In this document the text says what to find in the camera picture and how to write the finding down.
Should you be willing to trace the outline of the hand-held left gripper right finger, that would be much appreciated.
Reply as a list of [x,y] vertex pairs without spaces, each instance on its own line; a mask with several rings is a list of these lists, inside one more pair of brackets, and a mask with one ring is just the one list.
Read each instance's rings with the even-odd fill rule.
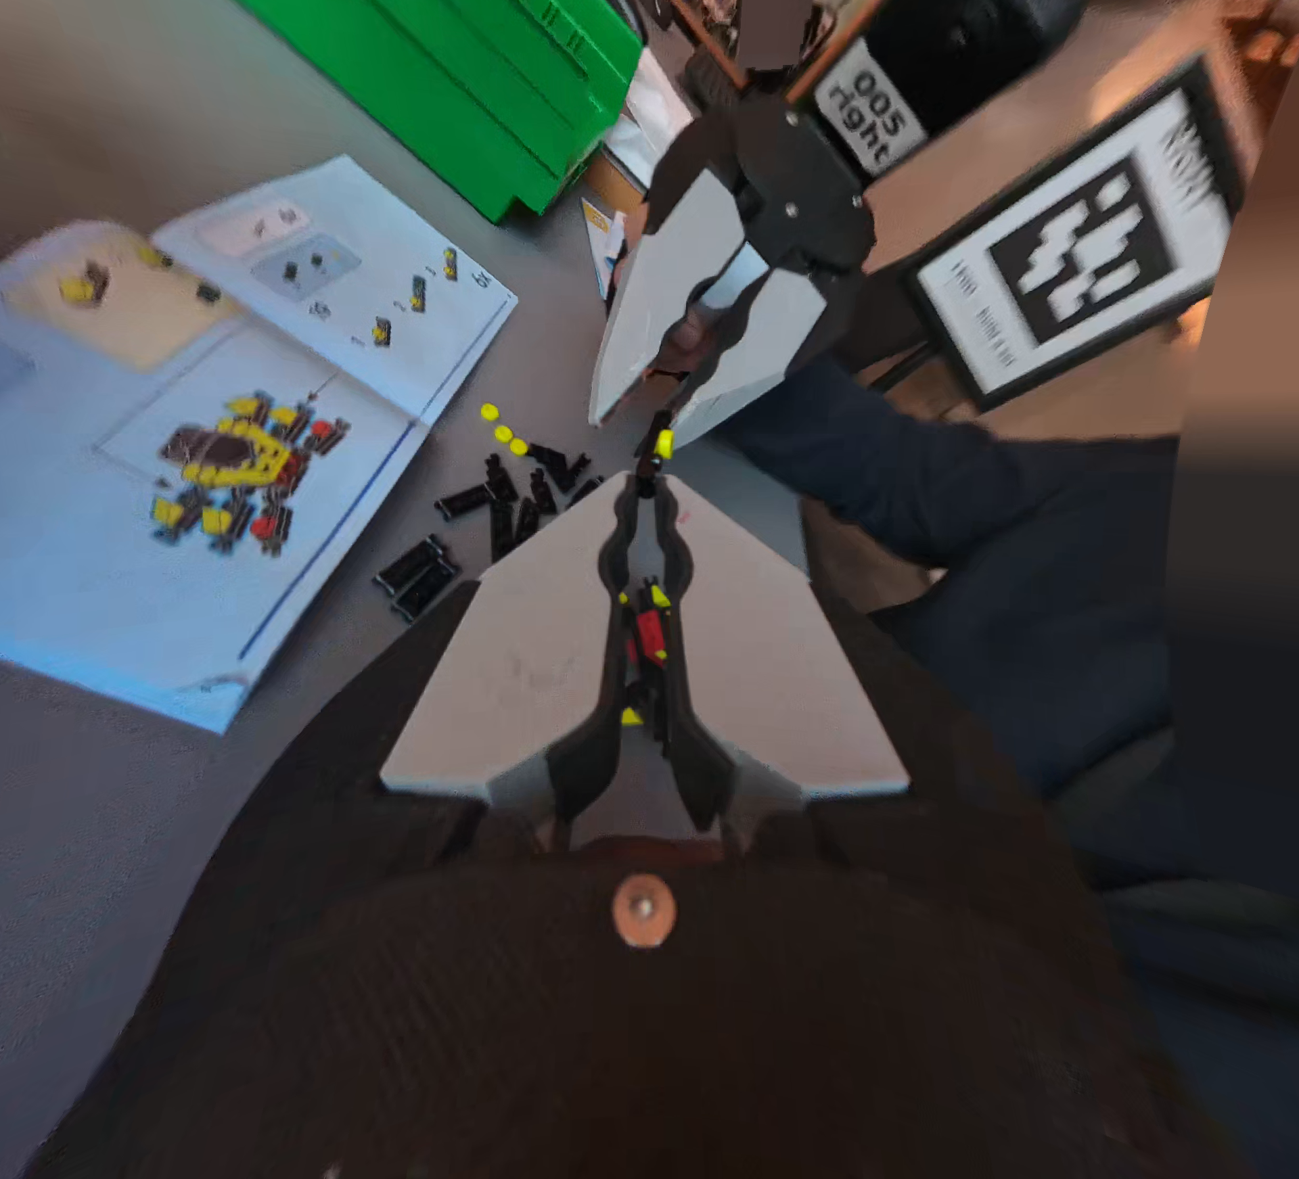
[[670,600],[666,758],[697,830],[755,831],[911,776],[809,577],[677,477],[658,481]]

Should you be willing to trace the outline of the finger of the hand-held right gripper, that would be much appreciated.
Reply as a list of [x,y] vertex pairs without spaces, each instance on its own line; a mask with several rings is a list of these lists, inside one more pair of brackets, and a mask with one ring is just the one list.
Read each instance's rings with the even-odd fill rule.
[[723,311],[672,409],[674,447],[704,437],[778,387],[827,308],[813,280],[768,272]]
[[625,258],[591,384],[589,421],[600,427],[653,371],[685,371],[672,346],[695,307],[704,321],[756,279],[733,190],[704,169],[657,230],[646,228]]

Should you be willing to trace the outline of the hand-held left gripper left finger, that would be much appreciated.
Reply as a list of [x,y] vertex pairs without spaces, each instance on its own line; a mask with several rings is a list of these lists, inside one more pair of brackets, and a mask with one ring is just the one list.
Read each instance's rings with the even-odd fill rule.
[[394,793],[571,823],[613,781],[639,523],[632,473],[460,590],[468,605],[379,778]]

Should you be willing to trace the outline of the black lego plate yellow stud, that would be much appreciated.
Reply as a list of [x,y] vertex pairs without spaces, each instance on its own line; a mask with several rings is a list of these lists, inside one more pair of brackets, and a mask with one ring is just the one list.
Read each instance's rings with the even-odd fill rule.
[[636,448],[634,470],[638,497],[653,500],[663,467],[674,456],[674,417],[672,409],[659,409]]

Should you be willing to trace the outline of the person's right forearm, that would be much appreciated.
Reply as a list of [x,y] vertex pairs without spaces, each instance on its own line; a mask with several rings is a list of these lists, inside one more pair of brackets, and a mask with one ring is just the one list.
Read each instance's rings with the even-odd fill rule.
[[1174,436],[1015,440],[920,421],[829,359],[719,433],[896,557],[1000,598],[1162,592]]

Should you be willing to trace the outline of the yellow black lego spider model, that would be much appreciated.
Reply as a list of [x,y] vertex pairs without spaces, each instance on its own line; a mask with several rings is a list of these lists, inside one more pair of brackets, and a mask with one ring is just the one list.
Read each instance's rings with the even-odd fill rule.
[[623,724],[646,727],[669,758],[666,619],[672,602],[651,575],[634,595],[620,594],[620,606],[627,657]]

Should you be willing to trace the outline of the pile of black lego plates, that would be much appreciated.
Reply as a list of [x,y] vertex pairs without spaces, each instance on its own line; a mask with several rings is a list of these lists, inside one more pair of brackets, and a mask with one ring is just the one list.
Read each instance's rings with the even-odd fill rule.
[[605,482],[587,454],[567,456],[549,446],[529,446],[526,458],[514,456],[510,447],[488,454],[476,482],[432,503],[432,531],[373,577],[400,619],[422,619],[462,580],[464,564],[450,531],[485,530],[488,564],[499,565]]

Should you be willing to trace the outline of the open lego instruction booklet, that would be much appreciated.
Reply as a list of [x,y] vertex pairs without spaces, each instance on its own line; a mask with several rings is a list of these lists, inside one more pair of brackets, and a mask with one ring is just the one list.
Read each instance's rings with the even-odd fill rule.
[[218,732],[517,304],[346,156],[2,287],[3,662]]

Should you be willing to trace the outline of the black white marker sign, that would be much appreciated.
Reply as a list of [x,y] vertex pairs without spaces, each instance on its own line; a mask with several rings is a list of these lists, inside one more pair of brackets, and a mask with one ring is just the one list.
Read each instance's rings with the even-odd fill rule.
[[1211,296],[1245,198],[1206,53],[900,264],[986,413]]

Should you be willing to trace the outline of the person's dark clothing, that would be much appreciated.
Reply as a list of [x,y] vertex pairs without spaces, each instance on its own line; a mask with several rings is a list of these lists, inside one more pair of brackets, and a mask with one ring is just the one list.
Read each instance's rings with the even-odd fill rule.
[[1176,753],[1165,586],[1000,598],[939,571],[881,625],[1052,812],[1195,1096],[1259,1176],[1297,1176],[1297,891],[1233,876],[1202,834]]

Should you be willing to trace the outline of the green plastic bin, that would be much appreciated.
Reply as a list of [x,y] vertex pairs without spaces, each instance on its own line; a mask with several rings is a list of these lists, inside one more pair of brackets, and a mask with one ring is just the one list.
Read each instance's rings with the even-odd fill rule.
[[484,217],[545,213],[644,49],[609,0],[235,0]]

